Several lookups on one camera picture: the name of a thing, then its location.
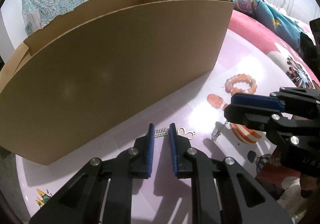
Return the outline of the blue patterned quilt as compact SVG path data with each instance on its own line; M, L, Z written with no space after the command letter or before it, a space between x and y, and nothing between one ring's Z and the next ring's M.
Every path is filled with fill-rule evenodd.
M302 21L290 17L264 0L232 0L234 9L257 20L270 29L278 37L303 58L300 46L300 34L310 35L310 28Z

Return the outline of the brown cardboard box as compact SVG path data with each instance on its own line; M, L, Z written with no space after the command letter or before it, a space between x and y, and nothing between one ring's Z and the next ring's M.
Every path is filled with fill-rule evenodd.
M231 0L89 0L1 70L1 146L48 165L210 72Z

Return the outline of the pink floral blanket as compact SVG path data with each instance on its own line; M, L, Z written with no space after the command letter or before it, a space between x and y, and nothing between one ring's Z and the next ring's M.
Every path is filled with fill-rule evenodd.
M263 24L233 10L228 28L268 56L296 87L317 88L319 86L319 80L302 58Z

